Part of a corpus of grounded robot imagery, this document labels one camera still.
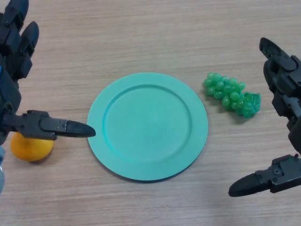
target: wood grain surface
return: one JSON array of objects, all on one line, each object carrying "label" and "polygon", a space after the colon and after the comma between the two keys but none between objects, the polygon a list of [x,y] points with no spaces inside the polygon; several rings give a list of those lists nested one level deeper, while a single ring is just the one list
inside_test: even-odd
[{"label": "wood grain surface", "polygon": [[[4,9],[7,0],[0,2]],[[59,138],[40,164],[3,162],[1,226],[282,226],[301,221],[301,187],[230,198],[237,179],[294,154],[287,119],[276,114],[263,77],[261,37],[301,57],[300,0],[30,0],[26,19],[40,26],[33,68],[20,82],[19,112],[86,122],[111,82],[159,72],[199,94],[209,118],[200,157],[182,174],[133,183],[100,166],[86,139]],[[210,71],[233,76],[262,95],[245,121],[202,92]]]}]

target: teal plate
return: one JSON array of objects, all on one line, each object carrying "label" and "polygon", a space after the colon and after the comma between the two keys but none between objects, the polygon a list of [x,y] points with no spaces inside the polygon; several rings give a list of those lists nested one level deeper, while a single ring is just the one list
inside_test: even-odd
[{"label": "teal plate", "polygon": [[174,176],[201,153],[208,134],[205,108],[178,79],[137,73],[105,88],[91,106],[89,144],[114,173],[133,180]]}]

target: green grapes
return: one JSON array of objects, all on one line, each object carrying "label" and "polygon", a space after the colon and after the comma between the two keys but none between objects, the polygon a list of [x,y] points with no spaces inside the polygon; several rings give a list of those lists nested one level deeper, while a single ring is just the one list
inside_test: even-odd
[{"label": "green grapes", "polygon": [[208,96],[222,100],[222,105],[229,111],[235,111],[245,118],[253,117],[260,110],[261,96],[255,93],[243,93],[244,82],[235,78],[221,76],[219,73],[208,73],[203,85]]}]

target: orange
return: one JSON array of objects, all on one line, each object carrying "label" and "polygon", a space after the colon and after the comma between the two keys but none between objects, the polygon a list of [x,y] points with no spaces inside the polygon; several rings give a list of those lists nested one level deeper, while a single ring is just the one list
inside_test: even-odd
[{"label": "orange", "polygon": [[53,140],[25,138],[20,133],[14,133],[10,142],[10,149],[19,159],[39,161],[49,155],[53,144]]}]

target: robotic hand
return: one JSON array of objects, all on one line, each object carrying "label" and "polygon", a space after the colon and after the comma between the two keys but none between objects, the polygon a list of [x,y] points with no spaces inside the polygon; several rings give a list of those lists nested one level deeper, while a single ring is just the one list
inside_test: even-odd
[{"label": "robotic hand", "polygon": [[[47,140],[56,140],[57,136],[95,136],[92,127],[54,119],[47,112],[31,110],[21,116],[16,115],[21,102],[18,80],[27,77],[39,38],[39,27],[35,22],[20,35],[28,7],[28,0],[10,0],[5,12],[0,13],[0,145],[11,131],[19,132],[24,137]],[[4,150],[0,148],[0,164],[3,158]],[[0,192],[3,178],[0,166]]]},{"label": "robotic hand", "polygon": [[[264,77],[274,94],[272,104],[279,116],[288,118],[288,135],[293,147],[301,153],[301,61],[289,57],[280,47],[266,38],[260,41],[260,51],[268,59]],[[274,159],[266,170],[250,174],[229,189],[232,197],[254,194],[270,189],[280,192],[301,185],[301,159],[286,155]]]}]

